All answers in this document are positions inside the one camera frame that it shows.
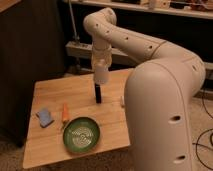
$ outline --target shelf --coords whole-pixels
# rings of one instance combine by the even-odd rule
[[[119,3],[119,2],[110,2],[107,0],[95,1],[95,0],[72,0],[73,4],[82,4],[90,6],[100,6],[100,7],[111,7],[117,9],[131,10],[131,11],[141,11],[141,12],[150,12],[158,14],[168,14],[184,17],[194,17],[194,18],[203,18],[203,19],[213,19],[213,12],[201,12],[201,11],[192,11],[192,10],[183,10],[183,9],[174,9],[174,8],[155,8],[149,9],[147,5],[137,5],[129,3]]]

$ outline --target background furniture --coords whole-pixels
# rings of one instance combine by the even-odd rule
[[[34,83],[64,73],[64,46],[56,0],[22,0],[0,13],[0,135],[23,143]]]

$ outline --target orange carrot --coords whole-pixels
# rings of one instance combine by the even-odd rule
[[[62,111],[62,122],[69,121],[69,112],[68,112],[68,106],[67,103],[63,104],[63,111]]]

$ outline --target cable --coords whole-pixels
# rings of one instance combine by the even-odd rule
[[[210,131],[213,131],[213,129],[208,129],[208,130],[202,132],[202,133],[199,135],[199,137],[198,137],[198,139],[197,139],[197,142],[196,142],[196,143],[193,143],[193,144],[195,145],[195,154],[196,154],[196,156],[197,156],[199,162],[200,162],[204,167],[206,167],[207,169],[213,170],[212,167],[208,166],[207,164],[205,164],[205,163],[202,161],[202,159],[200,158],[200,156],[199,156],[199,154],[198,154],[198,146],[202,146],[202,147],[208,148],[209,150],[212,150],[212,151],[213,151],[213,148],[210,148],[210,147],[208,147],[208,146],[206,146],[206,145],[202,145],[202,144],[199,143],[201,137],[202,137],[204,134],[206,134],[206,133],[208,133],[208,132],[210,132]]]
[[[208,76],[207,78],[210,78],[210,77],[212,76],[212,73],[213,73],[213,70],[210,71],[209,76]],[[207,115],[209,115],[209,117],[211,117],[211,118],[213,119],[213,115],[208,111],[208,109],[207,109],[207,107],[206,107],[206,105],[205,105],[205,100],[204,100],[204,99],[205,99],[205,91],[206,91],[206,89],[205,89],[205,87],[204,87],[204,88],[203,88],[203,94],[202,94],[202,104],[203,104],[203,107],[204,107],[205,112],[207,113]],[[200,141],[200,139],[202,138],[202,136],[203,136],[204,134],[208,133],[208,132],[211,132],[211,131],[213,131],[213,128],[212,128],[212,129],[208,129],[208,130],[202,132],[202,133],[199,135],[199,137],[198,137],[196,143],[193,143],[193,145],[195,145],[195,154],[196,154],[196,156],[197,156],[199,162],[200,162],[204,167],[206,167],[206,168],[209,169],[209,170],[213,170],[213,168],[211,168],[210,166],[208,166],[207,164],[205,164],[205,163],[201,160],[201,158],[200,158],[200,156],[199,156],[199,154],[198,154],[198,146],[213,151],[213,132],[212,132],[212,133],[210,134],[210,136],[209,136],[209,142],[210,142],[212,148],[199,143],[199,141]]]

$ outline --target black object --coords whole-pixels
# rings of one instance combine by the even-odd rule
[[[95,98],[96,98],[96,103],[101,103],[102,102],[101,87],[98,84],[95,84]]]

